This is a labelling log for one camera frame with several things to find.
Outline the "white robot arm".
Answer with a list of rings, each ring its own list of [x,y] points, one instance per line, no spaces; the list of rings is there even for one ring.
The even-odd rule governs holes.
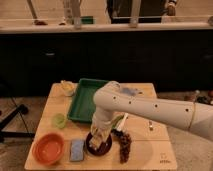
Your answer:
[[[98,89],[93,101],[96,109],[92,117],[89,145],[95,150],[107,141],[115,112],[135,114],[213,141],[213,106],[146,98],[116,81],[110,81]]]

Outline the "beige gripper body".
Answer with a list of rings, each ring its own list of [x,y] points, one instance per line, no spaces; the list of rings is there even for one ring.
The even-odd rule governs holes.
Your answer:
[[[90,133],[92,138],[89,140],[89,146],[92,149],[99,149],[102,143],[107,141],[111,132],[111,122],[97,117],[92,119]]]

